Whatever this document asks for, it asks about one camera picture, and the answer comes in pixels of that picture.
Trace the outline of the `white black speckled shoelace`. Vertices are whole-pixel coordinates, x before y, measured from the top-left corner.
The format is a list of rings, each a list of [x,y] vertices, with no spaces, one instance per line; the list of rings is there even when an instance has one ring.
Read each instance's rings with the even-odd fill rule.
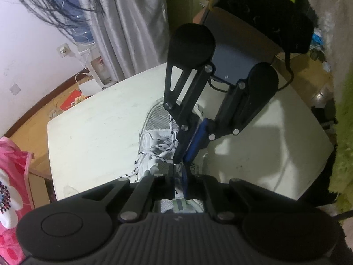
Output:
[[[178,130],[176,121],[164,108],[163,99],[156,100],[139,131],[138,154],[133,170],[121,177],[138,182],[149,173],[166,174],[169,165],[173,164]]]

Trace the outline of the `white mint sneaker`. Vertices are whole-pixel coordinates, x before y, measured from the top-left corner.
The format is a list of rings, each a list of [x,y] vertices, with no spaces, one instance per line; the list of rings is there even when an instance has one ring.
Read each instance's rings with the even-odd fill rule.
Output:
[[[137,220],[149,210],[158,213],[196,214],[203,213],[205,206],[200,197],[186,196],[185,170],[193,175],[208,172],[208,151],[200,150],[191,165],[176,164],[176,148],[179,126],[165,110],[163,99],[156,100],[146,115],[139,132],[138,155],[135,168],[125,178],[135,177],[138,185],[130,196],[121,214],[132,214],[127,220]]]

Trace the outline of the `black tracker box green light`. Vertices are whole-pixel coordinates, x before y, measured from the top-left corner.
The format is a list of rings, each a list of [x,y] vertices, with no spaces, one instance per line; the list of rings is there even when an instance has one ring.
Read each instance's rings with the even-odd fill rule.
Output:
[[[314,33],[304,0],[211,0],[218,7],[267,36],[286,53],[305,54]]]

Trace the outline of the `grey curtain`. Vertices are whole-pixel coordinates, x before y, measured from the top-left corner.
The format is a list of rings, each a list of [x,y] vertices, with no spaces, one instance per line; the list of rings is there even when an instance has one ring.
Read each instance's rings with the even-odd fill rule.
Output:
[[[114,81],[165,63],[169,44],[166,0],[99,0],[87,19]]]

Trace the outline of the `red gift box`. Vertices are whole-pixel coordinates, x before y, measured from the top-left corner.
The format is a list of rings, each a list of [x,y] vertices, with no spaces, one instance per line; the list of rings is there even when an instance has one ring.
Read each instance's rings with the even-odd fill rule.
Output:
[[[87,96],[85,96],[80,90],[75,89],[61,104],[60,109],[62,111],[67,111],[68,109],[72,108],[73,106],[79,104],[80,102],[84,101],[87,99]]]

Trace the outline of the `white water dispenser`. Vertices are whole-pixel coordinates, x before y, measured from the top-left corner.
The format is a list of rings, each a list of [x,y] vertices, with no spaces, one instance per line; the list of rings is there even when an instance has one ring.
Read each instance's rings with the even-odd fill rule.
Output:
[[[80,60],[83,61],[85,68],[89,70],[88,73],[102,89],[110,87],[117,82],[105,66],[101,52],[94,42],[90,44],[78,43],[77,50]]]

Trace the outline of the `green fuzzy garment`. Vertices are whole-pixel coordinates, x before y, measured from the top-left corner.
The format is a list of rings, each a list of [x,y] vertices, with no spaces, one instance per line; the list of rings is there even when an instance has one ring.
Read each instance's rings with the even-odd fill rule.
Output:
[[[329,191],[336,193],[336,204],[345,212],[352,209],[352,79],[346,80],[336,105],[337,150]]]

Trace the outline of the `blue water bottle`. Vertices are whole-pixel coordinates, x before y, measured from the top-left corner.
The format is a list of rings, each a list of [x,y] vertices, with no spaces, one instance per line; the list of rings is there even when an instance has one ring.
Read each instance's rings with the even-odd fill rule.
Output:
[[[76,43],[90,44],[94,38],[79,0],[55,0],[63,17],[64,30]]]

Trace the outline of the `white wall socket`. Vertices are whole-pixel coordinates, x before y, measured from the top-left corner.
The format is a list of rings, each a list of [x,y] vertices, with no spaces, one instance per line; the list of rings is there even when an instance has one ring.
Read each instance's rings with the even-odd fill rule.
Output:
[[[66,56],[70,56],[71,49],[67,43],[64,43],[64,44],[60,45],[59,47],[57,47],[57,52],[59,53],[59,55],[61,57],[66,57]]]

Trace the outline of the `white wall switch plate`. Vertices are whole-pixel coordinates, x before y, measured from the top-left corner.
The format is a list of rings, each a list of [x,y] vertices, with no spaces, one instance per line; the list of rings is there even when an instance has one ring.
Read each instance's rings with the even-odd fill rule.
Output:
[[[14,83],[10,88],[9,88],[9,91],[14,95],[18,95],[21,91],[21,88],[16,84]]]

